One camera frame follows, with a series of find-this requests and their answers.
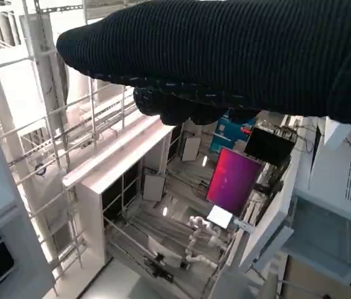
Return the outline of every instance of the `scaffolding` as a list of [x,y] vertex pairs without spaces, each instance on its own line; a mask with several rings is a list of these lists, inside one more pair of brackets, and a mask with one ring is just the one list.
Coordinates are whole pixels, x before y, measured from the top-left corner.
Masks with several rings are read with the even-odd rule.
[[[36,87],[40,93],[40,99],[44,104],[45,111],[44,115],[22,126],[16,126],[0,78],[0,125],[2,128],[2,131],[0,131],[0,143],[2,144],[4,153],[9,153],[6,157],[11,157],[10,161],[8,161],[8,166],[13,173],[21,195],[23,195],[30,220],[34,225],[36,234],[40,236],[40,244],[48,262],[52,266],[55,281],[57,281],[74,262],[78,261],[80,268],[83,268],[81,256],[86,250],[86,245],[82,237],[83,228],[78,228],[75,221],[75,216],[78,213],[76,208],[77,198],[75,197],[73,187],[68,189],[63,187],[57,195],[42,206],[39,206],[33,200],[38,193],[33,180],[36,176],[44,174],[48,167],[55,166],[58,173],[69,172],[72,162],[70,153],[72,151],[88,146],[96,150],[100,135],[102,135],[104,131],[110,129],[115,123],[121,123],[121,128],[124,130],[124,119],[132,112],[136,111],[136,107],[133,101],[127,100],[125,94],[128,88],[123,87],[120,97],[102,103],[98,107],[103,108],[97,111],[95,95],[105,91],[111,85],[105,85],[101,88],[94,89],[95,80],[91,78],[88,78],[87,94],[73,99],[70,103],[65,102],[65,96],[61,91],[62,81],[60,78],[57,51],[54,47],[50,47],[53,43],[47,40],[46,32],[44,32],[43,18],[45,15],[51,13],[83,10],[83,21],[87,24],[87,3],[83,0],[83,3],[78,5],[44,8],[41,8],[39,0],[33,0],[34,7],[28,7],[27,3],[29,3],[27,0],[22,0],[22,7],[12,4],[0,6],[0,14],[6,13],[15,16],[16,28],[19,31],[19,35],[22,34],[22,30],[24,35],[24,38],[19,38],[19,40],[21,43],[24,42],[29,45],[27,48],[27,55],[11,61],[1,62],[0,69],[5,69],[10,65],[19,64],[21,62],[31,61]],[[105,7],[107,8],[109,6],[115,9],[121,9],[132,4],[135,3],[128,3],[124,0],[122,4],[117,2],[112,6],[110,4],[105,5]],[[24,19],[23,27],[20,22],[21,17]],[[34,36],[36,30],[41,31],[41,36],[44,37],[42,40],[30,38],[30,36]],[[0,47],[10,46],[11,45],[0,40]],[[51,89],[49,91],[54,90],[57,96],[56,107],[52,106],[47,96],[48,92],[44,91],[49,89],[50,86]],[[68,108],[82,105],[86,100],[90,102],[89,116],[79,121],[77,124],[65,128],[61,116]],[[19,133],[39,122],[43,122],[48,138],[47,140],[39,142],[39,144],[30,142],[32,148],[25,150]],[[30,169],[30,164],[34,164],[35,167]],[[44,220],[43,214],[59,201],[61,201],[64,206],[65,216],[57,225],[49,227],[47,221]],[[70,243],[65,250],[58,252],[54,242],[54,235],[65,225],[70,229]]]

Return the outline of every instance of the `ceiling light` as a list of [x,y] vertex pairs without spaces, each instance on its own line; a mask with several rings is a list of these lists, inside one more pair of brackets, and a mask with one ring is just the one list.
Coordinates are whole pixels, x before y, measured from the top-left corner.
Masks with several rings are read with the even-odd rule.
[[202,166],[205,167],[207,163],[207,156],[203,158]]

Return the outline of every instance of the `white wall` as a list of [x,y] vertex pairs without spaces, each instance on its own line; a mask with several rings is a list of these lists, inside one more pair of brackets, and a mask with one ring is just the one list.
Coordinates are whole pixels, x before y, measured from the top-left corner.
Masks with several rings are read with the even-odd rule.
[[136,272],[113,260],[81,299],[162,299]]

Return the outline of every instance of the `floor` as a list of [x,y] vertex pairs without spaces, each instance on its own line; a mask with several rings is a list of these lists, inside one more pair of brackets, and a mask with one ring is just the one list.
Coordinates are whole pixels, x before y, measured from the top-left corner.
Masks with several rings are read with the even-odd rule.
[[[298,260],[289,258],[285,279],[308,290],[328,294],[331,299],[351,299],[351,287],[341,285],[339,282],[316,272]],[[282,293],[283,299],[320,298],[285,285]]]
[[140,276],[117,260],[99,274],[80,299],[162,299]]

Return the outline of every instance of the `metal railing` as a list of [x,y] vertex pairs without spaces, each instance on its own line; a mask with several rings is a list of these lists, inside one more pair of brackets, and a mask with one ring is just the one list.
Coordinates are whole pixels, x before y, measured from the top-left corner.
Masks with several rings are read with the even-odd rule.
[[[57,9],[51,9],[51,8],[40,9],[38,0],[35,0],[34,4],[35,4],[35,7],[33,7],[33,9],[35,9],[38,17],[40,17],[42,14],[57,11]],[[25,28],[24,29],[25,29],[25,31],[29,31],[29,33],[30,33],[30,15],[29,15],[30,8],[27,7],[26,0],[22,0],[22,8],[23,8],[22,13],[25,15],[25,23],[24,23]],[[87,8],[86,8],[85,2],[83,3],[83,10],[84,10],[85,17],[86,17],[87,16]],[[16,10],[14,10],[14,7],[12,7],[12,6],[0,6],[0,12],[5,12],[5,11],[16,12]],[[56,49],[39,50],[40,47],[35,44],[36,40],[30,40],[30,42],[32,44],[32,48],[34,48],[34,50],[32,52],[29,52],[30,55],[28,55],[26,57],[22,57],[20,59],[14,59],[14,60],[11,60],[8,62],[0,63],[0,69],[5,68],[5,67],[10,66],[10,65],[18,64],[18,63],[26,61],[26,60],[32,61],[33,66],[36,69],[36,67],[37,67],[36,63],[38,63],[43,58],[50,57],[52,60],[54,60],[54,59],[56,60],[56,55],[57,55]],[[12,47],[11,45],[9,45],[1,40],[0,40],[0,46],[1,47]],[[45,161],[43,163],[43,165],[39,166],[38,168],[34,169],[33,171],[29,171],[29,173],[26,176],[19,177],[19,179],[17,179],[17,181],[16,181],[17,185],[21,185],[21,184],[25,184],[25,183],[29,182],[37,173],[39,173],[44,168],[51,166],[52,164],[56,164],[58,169],[65,168],[63,166],[62,161],[61,161],[61,159],[63,157],[67,158],[67,167],[66,168],[69,169],[68,162],[70,161],[69,153],[71,151],[80,148],[81,145],[85,144],[86,141],[91,141],[91,139],[92,139],[93,147],[96,148],[97,147],[97,135],[99,135],[103,130],[109,129],[112,125],[114,125],[115,123],[117,123],[119,121],[122,124],[122,129],[124,129],[125,117],[127,115],[129,115],[130,113],[132,113],[133,111],[136,111],[136,107],[135,107],[134,103],[125,103],[124,93],[126,91],[126,88],[123,87],[123,97],[121,100],[116,101],[114,103],[110,103],[108,105],[108,107],[106,107],[105,109],[102,109],[102,111],[99,111],[98,113],[96,113],[94,95],[106,90],[108,87],[110,87],[110,85],[106,85],[106,86],[101,87],[97,90],[93,90],[93,82],[94,81],[90,78],[88,80],[89,80],[89,87],[90,87],[88,94],[86,94],[80,98],[75,99],[72,103],[62,105],[61,107],[58,107],[54,110],[48,109],[47,103],[45,102],[44,95],[43,95],[42,98],[44,101],[44,105],[46,107],[46,111],[45,111],[46,113],[44,116],[39,117],[39,118],[37,118],[33,121],[30,121],[27,124],[22,125],[22,126],[17,127],[17,128],[14,128],[14,126],[13,126],[13,128],[11,128],[11,130],[4,131],[4,133],[0,135],[0,141],[5,141],[7,138],[12,138],[15,134],[18,134],[21,130],[23,130],[29,126],[32,126],[39,121],[45,122],[45,126],[47,127],[47,131],[49,132],[49,135],[50,135],[49,140],[43,142],[40,145],[33,147],[30,151],[28,151],[26,153],[22,152],[22,154],[20,156],[15,156],[14,159],[9,162],[9,167],[15,166],[17,163],[20,163],[21,161],[32,157],[32,155],[34,153],[37,153],[40,150],[53,152],[53,154],[54,154],[54,156],[51,159],[49,159],[48,161]],[[38,90],[40,90],[40,84],[38,82],[36,82],[36,85],[37,85]],[[71,128],[65,129],[64,127],[61,127],[60,133],[55,134],[54,131],[52,130],[53,116],[57,116],[58,113],[63,113],[67,108],[72,107],[72,106],[77,105],[77,104],[80,104],[81,102],[83,102],[87,99],[89,99],[90,103],[91,103],[91,105],[90,105],[91,106],[90,107],[91,116],[84,119],[80,123],[77,123],[75,126],[73,126]],[[102,118],[97,119],[99,116],[103,115],[104,113],[107,113],[107,115],[104,115],[104,116],[102,116]],[[72,138],[71,133],[75,132],[75,130],[77,130],[78,128],[80,128],[83,125],[86,125],[87,123],[89,123],[90,126],[86,130],[83,130],[81,136],[77,136],[77,142],[75,144],[73,144],[72,146],[69,146],[69,147],[67,146],[67,144],[64,144],[64,142],[63,142],[64,139],[70,140]],[[81,256],[87,249],[87,247],[84,245],[84,241],[82,238],[82,234],[83,234],[84,230],[83,230],[83,228],[81,228],[80,231],[78,231],[78,229],[75,225],[75,215],[77,214],[78,211],[74,205],[75,199],[74,199],[73,188],[62,190],[60,193],[58,193],[56,196],[54,196],[52,199],[50,199],[44,205],[38,207],[37,209],[31,210],[29,213],[30,219],[33,220],[33,219],[39,218],[42,213],[44,213],[45,211],[48,211],[48,209],[50,207],[52,207],[52,205],[58,201],[65,201],[64,211],[66,211],[67,216],[65,218],[63,218],[63,220],[61,221],[60,224],[56,225],[53,229],[49,229],[48,233],[43,235],[42,240],[40,240],[40,244],[46,243],[48,240],[50,240],[53,237],[53,235],[56,232],[59,231],[60,228],[63,227],[63,225],[65,225],[66,223],[69,223],[70,229],[72,231],[71,241],[70,241],[71,245],[72,245],[71,250],[72,250],[72,252],[75,252],[75,256],[71,261],[69,261],[69,263],[64,268],[62,268],[64,261],[67,261],[70,257],[73,257],[73,255],[67,254],[64,257],[60,258],[60,255],[62,254],[61,252],[56,252],[55,254],[52,254],[52,258],[55,261],[54,267],[60,268],[60,274],[56,276],[55,281],[60,279],[76,260],[79,261],[80,267],[83,268]],[[58,295],[55,286],[54,286],[54,292]]]

